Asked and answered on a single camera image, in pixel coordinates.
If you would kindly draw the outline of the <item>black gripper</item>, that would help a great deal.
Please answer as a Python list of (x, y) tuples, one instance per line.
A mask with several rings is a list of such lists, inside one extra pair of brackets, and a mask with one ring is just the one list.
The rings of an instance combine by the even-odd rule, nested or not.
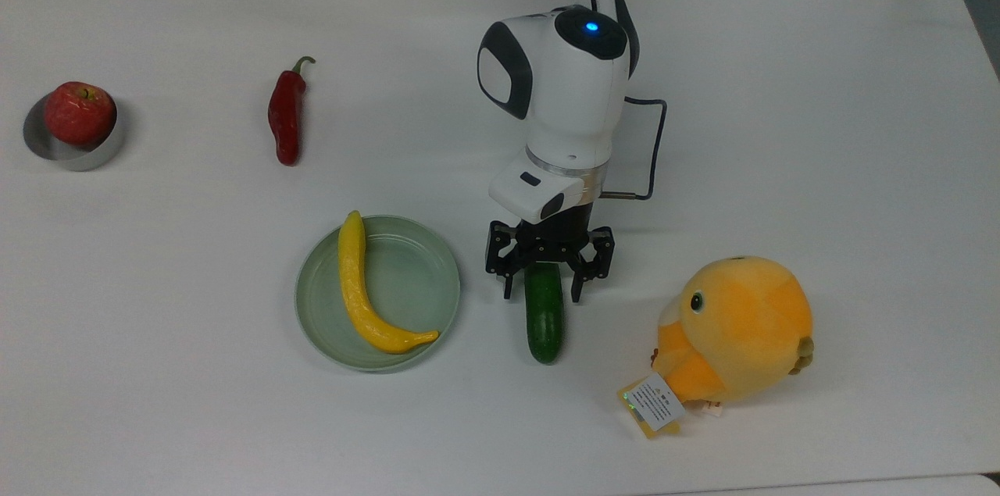
[(502, 279), (503, 298), (510, 300), (515, 275), (526, 267), (526, 259), (542, 248), (546, 256), (560, 255), (573, 272), (572, 302), (578, 303), (583, 286), (607, 278), (613, 260), (615, 240), (611, 227), (589, 228), (593, 203), (575, 205), (557, 212), (538, 224), (519, 222), (515, 227), (501, 221), (489, 225), (486, 271)]

